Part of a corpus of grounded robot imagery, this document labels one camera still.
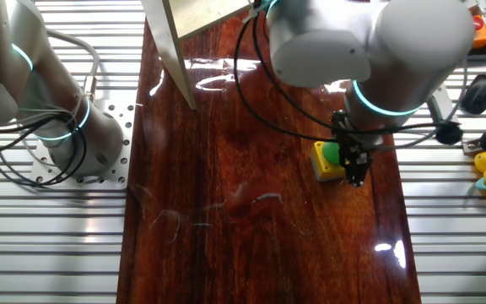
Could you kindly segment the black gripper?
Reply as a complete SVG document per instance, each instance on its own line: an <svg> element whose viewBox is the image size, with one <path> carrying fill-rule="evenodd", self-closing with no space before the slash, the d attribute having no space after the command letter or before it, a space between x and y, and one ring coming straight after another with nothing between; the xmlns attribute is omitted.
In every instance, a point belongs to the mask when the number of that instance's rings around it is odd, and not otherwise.
<svg viewBox="0 0 486 304"><path fill-rule="evenodd" d="M339 145L339 164L346 167L348 182L353 187L362 187L372 163L370 150L363 146L359 135L350 133L348 115L343 110L332 114L331 123L335 127L332 135Z"/></svg>

